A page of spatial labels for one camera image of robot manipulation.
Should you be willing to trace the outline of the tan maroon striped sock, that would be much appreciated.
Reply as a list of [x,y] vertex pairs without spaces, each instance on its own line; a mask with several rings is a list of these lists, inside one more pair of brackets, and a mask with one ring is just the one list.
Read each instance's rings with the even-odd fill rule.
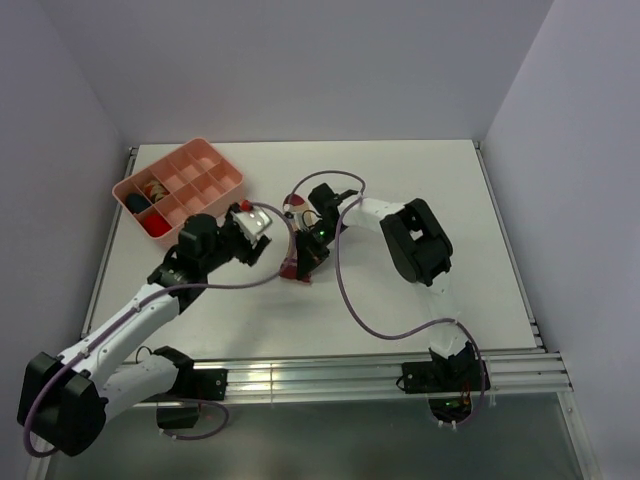
[[[311,210],[311,207],[306,199],[301,197],[298,194],[290,194],[283,201],[283,212],[287,211],[304,211],[306,209]],[[315,213],[312,213],[308,216],[308,219],[311,221],[312,225],[310,228],[316,223]],[[297,274],[297,249],[296,242],[293,239],[289,240],[287,257],[281,264],[279,276],[286,280],[295,280],[298,282],[302,282],[304,284],[311,283],[311,275],[306,274],[302,277],[302,279],[298,279],[296,277]]]

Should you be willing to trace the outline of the tan argyle sock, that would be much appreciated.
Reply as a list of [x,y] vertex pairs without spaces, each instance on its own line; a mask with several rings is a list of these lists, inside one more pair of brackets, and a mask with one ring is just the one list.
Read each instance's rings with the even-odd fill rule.
[[149,180],[146,182],[142,187],[142,191],[152,204],[169,195],[169,191],[158,180]]

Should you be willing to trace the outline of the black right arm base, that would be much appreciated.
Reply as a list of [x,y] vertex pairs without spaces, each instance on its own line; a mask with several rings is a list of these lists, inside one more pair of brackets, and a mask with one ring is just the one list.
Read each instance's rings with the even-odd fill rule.
[[396,387],[407,395],[445,394],[429,398],[431,414],[438,422],[453,427],[468,420],[474,412],[472,395],[479,399],[491,387],[486,363],[470,341],[457,354],[443,357],[430,351],[428,361],[405,362]]

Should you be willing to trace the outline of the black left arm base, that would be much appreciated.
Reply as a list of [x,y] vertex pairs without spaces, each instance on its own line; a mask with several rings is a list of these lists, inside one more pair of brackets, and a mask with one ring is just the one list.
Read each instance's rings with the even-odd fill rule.
[[[201,440],[220,433],[230,420],[229,409],[222,404],[227,387],[227,369],[194,370],[185,383],[168,392],[155,394],[144,403],[155,404],[156,425],[162,434],[176,440]],[[201,420],[219,423],[211,430],[195,433]]]

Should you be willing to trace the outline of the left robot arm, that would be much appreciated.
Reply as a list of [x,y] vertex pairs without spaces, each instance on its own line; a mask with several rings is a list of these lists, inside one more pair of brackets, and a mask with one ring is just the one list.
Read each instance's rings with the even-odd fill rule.
[[61,353],[36,355],[25,370],[17,414],[26,452],[35,458],[78,455],[110,420],[155,396],[207,403],[193,360],[174,348],[160,347],[130,369],[119,367],[211,288],[210,273],[233,260],[254,265],[270,242],[265,231],[276,212],[245,201],[232,204],[222,223],[208,214],[188,217],[176,244],[116,315]]

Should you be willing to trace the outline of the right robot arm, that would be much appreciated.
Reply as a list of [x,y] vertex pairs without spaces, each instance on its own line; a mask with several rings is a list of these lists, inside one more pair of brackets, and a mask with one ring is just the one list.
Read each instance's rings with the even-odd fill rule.
[[420,198],[407,203],[382,201],[365,196],[363,189],[337,193],[326,183],[315,187],[308,200],[318,216],[314,223],[307,222],[305,211],[292,214],[298,225],[293,241],[295,260],[289,264],[294,278],[308,281],[314,270],[332,259],[340,295],[355,322],[369,335],[385,341],[403,340],[430,329],[434,381],[446,390],[457,388],[468,371],[480,366],[482,360],[477,342],[451,307],[434,302],[433,319],[407,332],[383,334],[357,314],[342,276],[342,234],[351,227],[361,228],[382,236],[391,262],[403,280],[424,286],[434,297],[445,298],[453,245],[427,202]]

